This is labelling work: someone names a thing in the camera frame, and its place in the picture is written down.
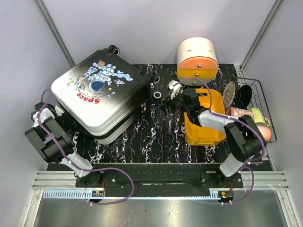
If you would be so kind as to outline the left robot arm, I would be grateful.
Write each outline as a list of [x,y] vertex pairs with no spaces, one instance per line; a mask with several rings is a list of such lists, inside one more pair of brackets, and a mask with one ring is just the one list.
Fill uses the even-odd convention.
[[74,171],[81,184],[98,187],[102,183],[100,172],[81,157],[75,150],[75,144],[58,123],[60,116],[57,107],[39,102],[31,113],[33,126],[25,131],[25,136],[47,163],[62,164]]

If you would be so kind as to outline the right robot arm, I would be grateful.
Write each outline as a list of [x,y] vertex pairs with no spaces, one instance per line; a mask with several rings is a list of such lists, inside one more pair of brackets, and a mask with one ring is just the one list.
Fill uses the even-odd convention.
[[213,89],[169,86],[169,97],[160,106],[166,114],[184,113],[186,142],[193,146],[215,146],[227,140],[230,154],[215,175],[219,187],[232,182],[242,166],[263,151],[266,141],[250,115],[226,115],[221,94]]

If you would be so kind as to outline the white black space suitcase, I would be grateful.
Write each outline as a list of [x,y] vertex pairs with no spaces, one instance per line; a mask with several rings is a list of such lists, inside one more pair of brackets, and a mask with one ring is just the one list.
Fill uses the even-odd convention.
[[117,139],[143,113],[160,77],[143,74],[114,45],[98,50],[57,78],[51,91],[82,131],[98,143]]

